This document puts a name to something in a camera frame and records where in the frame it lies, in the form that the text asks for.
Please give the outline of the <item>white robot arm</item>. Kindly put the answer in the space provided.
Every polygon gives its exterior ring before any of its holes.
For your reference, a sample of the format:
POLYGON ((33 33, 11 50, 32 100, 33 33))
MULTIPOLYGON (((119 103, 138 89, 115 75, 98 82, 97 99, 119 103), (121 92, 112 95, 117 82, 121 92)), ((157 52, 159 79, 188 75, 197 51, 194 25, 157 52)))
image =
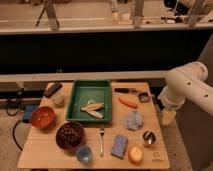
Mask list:
POLYGON ((201 62, 190 62, 167 72, 166 86, 158 96, 163 105, 162 124, 172 123, 188 99, 213 116, 213 87, 205 83, 208 69, 201 62))

